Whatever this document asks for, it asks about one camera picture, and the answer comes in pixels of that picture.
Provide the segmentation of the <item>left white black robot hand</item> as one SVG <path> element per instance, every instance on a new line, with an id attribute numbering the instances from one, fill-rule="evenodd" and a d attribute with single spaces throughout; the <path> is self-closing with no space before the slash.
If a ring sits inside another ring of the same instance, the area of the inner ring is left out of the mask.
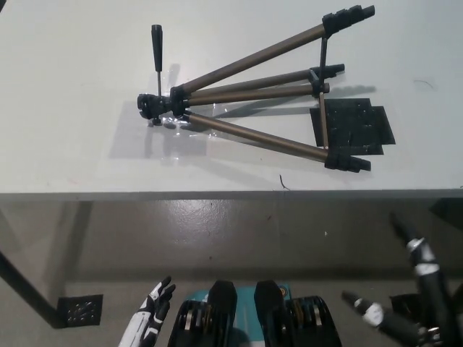
<path id="1" fill-rule="evenodd" d="M 132 315 L 118 347 L 153 347 L 156 344 L 175 288 L 176 285 L 171 284 L 171 276 L 154 287 Z"/>

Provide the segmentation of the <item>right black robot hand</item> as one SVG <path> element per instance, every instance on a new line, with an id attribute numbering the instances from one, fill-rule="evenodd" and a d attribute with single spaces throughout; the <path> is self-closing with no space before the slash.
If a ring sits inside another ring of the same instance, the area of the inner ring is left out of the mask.
<path id="1" fill-rule="evenodd" d="M 433 321 L 430 327 L 414 323 L 392 309 L 351 291 L 343 291 L 343 301 L 374 330 L 400 346 L 461 346 L 462 328 L 441 266 L 425 237 L 400 215 L 389 215 L 391 226 L 403 242 L 417 279 L 423 309 Z"/>

